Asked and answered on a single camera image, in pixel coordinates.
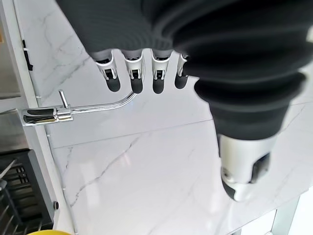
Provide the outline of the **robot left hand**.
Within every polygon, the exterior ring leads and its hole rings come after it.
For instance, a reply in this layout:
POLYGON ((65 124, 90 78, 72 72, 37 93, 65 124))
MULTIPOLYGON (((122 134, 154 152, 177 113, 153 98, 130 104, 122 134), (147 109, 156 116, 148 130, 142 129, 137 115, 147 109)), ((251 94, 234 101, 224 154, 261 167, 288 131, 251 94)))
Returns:
POLYGON ((269 170, 290 102, 313 59, 310 0, 60 0, 96 61, 108 49, 174 50, 209 105, 223 188, 248 199, 269 170))

